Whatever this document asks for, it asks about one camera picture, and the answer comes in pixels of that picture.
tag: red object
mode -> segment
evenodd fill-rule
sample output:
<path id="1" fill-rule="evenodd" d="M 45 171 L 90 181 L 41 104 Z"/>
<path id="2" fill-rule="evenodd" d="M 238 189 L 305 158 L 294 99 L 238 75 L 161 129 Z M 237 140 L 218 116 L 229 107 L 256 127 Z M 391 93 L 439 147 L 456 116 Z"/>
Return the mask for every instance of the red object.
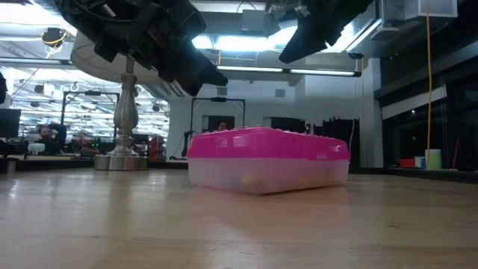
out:
<path id="1" fill-rule="evenodd" d="M 150 161 L 164 161 L 164 139 L 158 139 L 159 137 L 153 137 L 149 141 L 149 160 Z"/>
<path id="2" fill-rule="evenodd" d="M 415 168 L 415 159 L 400 159 L 400 167 Z"/>

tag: wooden tabletop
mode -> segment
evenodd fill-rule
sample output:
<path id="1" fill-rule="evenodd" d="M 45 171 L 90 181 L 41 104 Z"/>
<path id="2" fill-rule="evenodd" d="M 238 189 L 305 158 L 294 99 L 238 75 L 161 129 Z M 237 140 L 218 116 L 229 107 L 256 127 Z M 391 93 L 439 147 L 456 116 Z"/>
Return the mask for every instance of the wooden tabletop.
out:
<path id="1" fill-rule="evenodd" d="M 264 197 L 184 170 L 0 182 L 0 268 L 477 268 L 478 186 L 350 176 Z"/>

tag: pink lid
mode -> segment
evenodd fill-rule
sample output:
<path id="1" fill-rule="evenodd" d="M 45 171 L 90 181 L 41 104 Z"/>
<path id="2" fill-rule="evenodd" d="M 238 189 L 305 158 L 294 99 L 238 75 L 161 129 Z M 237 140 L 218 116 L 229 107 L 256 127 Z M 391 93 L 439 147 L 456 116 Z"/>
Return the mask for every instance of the pink lid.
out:
<path id="1" fill-rule="evenodd" d="M 342 140 L 265 127 L 197 134 L 193 136 L 187 157 L 350 159 L 347 144 Z"/>

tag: computer monitor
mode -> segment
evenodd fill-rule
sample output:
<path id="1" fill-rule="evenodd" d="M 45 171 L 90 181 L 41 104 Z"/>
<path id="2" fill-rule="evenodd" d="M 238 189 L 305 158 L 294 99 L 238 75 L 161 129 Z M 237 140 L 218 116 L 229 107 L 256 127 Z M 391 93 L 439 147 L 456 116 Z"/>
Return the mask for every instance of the computer monitor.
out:
<path id="1" fill-rule="evenodd" d="M 19 109 L 0 109 L 0 137 L 17 138 L 20 127 Z"/>
<path id="2" fill-rule="evenodd" d="M 149 134 L 132 134 L 131 137 L 134 139 L 133 143 L 135 145 L 144 144 L 147 145 L 149 142 Z"/>

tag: yellow cable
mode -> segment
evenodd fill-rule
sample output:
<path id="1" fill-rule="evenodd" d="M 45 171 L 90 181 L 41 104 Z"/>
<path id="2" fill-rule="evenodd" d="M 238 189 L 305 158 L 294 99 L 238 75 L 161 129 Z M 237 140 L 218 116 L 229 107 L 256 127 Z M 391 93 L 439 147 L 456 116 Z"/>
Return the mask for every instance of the yellow cable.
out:
<path id="1" fill-rule="evenodd" d="M 430 0 L 426 0 L 426 48 L 428 53 L 428 132 L 426 135 L 426 169 L 430 162 L 430 135 L 432 132 L 432 47 L 430 45 Z"/>
<path id="2" fill-rule="evenodd" d="M 55 40 L 55 41 L 43 41 L 43 43 L 45 44 L 55 44 L 55 43 L 59 43 L 60 41 L 63 41 L 66 37 L 66 33 L 59 39 L 59 40 Z"/>

